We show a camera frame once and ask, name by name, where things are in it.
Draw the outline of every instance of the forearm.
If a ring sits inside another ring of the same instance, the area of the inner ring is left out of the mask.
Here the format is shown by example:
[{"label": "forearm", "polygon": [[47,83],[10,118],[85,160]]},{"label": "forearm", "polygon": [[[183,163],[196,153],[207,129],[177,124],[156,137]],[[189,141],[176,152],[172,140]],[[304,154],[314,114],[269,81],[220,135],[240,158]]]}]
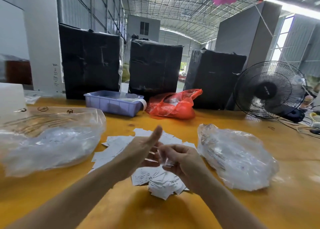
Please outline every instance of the forearm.
[{"label": "forearm", "polygon": [[106,192],[118,182],[117,162],[110,162],[83,177],[54,198],[6,229],[74,229]]},{"label": "forearm", "polygon": [[203,179],[199,195],[223,229],[266,229],[212,174]]}]

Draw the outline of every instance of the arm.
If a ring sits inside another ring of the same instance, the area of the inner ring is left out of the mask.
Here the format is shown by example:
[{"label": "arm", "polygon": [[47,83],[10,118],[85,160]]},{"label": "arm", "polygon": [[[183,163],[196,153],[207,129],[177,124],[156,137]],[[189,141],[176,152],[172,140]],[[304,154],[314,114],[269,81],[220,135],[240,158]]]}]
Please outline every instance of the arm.
[{"label": "arm", "polygon": [[117,182],[129,177],[138,167],[159,166],[150,151],[157,150],[154,146],[158,145],[161,135],[162,128],[158,126],[150,137],[134,138],[111,162],[89,173],[6,229],[76,228]]},{"label": "arm", "polygon": [[185,185],[200,195],[223,229],[266,229],[226,189],[205,166],[194,148],[182,145],[162,146],[160,157],[176,162],[173,167],[163,167],[181,178]]}]

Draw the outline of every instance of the hand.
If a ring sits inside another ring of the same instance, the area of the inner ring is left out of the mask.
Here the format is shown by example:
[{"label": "hand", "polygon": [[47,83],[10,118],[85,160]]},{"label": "hand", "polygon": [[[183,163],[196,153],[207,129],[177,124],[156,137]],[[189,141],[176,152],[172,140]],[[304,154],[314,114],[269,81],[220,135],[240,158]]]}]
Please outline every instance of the hand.
[{"label": "hand", "polygon": [[196,149],[184,145],[164,145],[158,148],[160,157],[174,166],[163,169],[176,174],[193,192],[199,194],[205,176],[212,176]]},{"label": "hand", "polygon": [[150,137],[134,137],[126,148],[114,158],[114,162],[119,164],[120,181],[130,177],[139,167],[160,165],[156,152],[158,147],[163,145],[158,141],[161,135],[162,127],[157,126]]}]

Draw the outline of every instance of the person's right hand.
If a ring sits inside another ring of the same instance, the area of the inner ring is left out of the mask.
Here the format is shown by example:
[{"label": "person's right hand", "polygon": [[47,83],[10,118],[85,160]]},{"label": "person's right hand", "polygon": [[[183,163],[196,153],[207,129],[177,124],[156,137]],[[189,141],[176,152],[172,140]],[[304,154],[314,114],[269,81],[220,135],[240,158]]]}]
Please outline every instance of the person's right hand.
[{"label": "person's right hand", "polygon": [[163,169],[176,174],[194,193],[199,194],[206,177],[212,177],[196,149],[183,145],[158,147],[161,158],[168,158],[174,166]]}]

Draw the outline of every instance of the blue plastic basket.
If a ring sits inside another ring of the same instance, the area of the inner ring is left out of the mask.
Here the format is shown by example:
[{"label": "blue plastic basket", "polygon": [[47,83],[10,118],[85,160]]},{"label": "blue plastic basket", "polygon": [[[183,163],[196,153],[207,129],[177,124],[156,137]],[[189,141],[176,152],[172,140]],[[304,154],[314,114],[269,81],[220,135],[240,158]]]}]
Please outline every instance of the blue plastic basket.
[{"label": "blue plastic basket", "polygon": [[[120,92],[116,91],[100,90],[84,94],[84,96],[86,98],[85,101],[87,107],[97,108],[106,113],[134,117],[143,107],[143,104],[140,101],[126,102],[117,100],[117,98],[120,98]],[[125,94],[125,98],[136,97],[136,94]]]}]

